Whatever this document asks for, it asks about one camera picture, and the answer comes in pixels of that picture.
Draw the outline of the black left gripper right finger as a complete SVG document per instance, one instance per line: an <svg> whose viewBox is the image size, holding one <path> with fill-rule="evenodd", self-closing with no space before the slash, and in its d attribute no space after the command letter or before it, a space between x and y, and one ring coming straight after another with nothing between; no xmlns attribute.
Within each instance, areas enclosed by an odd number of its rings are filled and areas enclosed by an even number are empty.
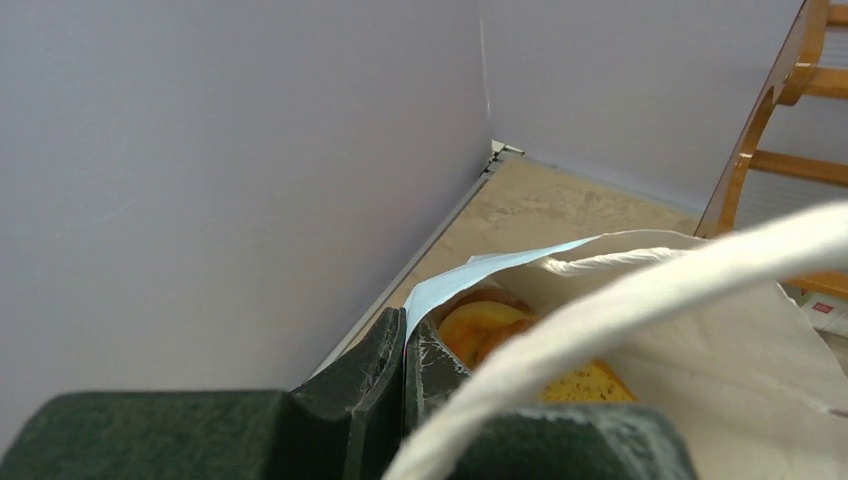
<svg viewBox="0 0 848 480"><path fill-rule="evenodd" d="M470 375L429 320L406 347L405 427L423 424ZM694 479L681 435L633 403L531 404L489 420L454 479Z"/></svg>

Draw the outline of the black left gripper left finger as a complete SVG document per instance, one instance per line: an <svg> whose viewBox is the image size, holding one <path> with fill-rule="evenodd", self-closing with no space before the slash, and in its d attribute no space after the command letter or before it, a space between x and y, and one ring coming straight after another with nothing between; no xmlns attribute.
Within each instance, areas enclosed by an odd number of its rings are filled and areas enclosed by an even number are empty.
<svg viewBox="0 0 848 480"><path fill-rule="evenodd" d="M292 391L77 392L45 403L5 479L377 479L403 435L406 318Z"/></svg>

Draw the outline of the light blue paper bag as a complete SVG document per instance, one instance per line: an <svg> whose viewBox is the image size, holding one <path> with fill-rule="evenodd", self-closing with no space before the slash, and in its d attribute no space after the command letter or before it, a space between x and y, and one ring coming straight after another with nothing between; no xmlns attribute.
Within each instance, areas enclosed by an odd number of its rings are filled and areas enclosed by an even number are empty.
<svg viewBox="0 0 848 480"><path fill-rule="evenodd" d="M651 324L736 289L840 267L847 204L821 204L737 230L676 259L628 274L551 313L495 350L403 442L387 479L444 479L493 416Z"/></svg>

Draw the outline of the orange fake bread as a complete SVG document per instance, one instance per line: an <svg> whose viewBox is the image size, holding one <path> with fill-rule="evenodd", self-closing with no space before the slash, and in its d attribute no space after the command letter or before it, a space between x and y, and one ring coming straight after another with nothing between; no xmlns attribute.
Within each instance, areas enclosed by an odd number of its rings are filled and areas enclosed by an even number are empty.
<svg viewBox="0 0 848 480"><path fill-rule="evenodd" d="M494 286L458 294L430 316L444 345L470 370L537 320L536 312L526 302Z"/></svg>

